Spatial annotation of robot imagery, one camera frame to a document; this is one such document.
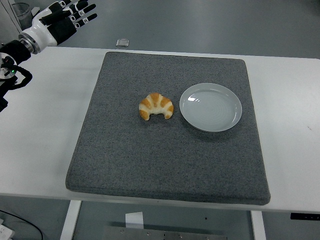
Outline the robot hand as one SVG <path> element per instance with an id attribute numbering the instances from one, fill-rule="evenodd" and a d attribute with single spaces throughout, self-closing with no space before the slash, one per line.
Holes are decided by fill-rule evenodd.
<path id="1" fill-rule="evenodd" d="M 58 46 L 98 16 L 92 12 L 95 8 L 87 0 L 58 0 L 39 12 L 18 40 L 33 54 Z"/>

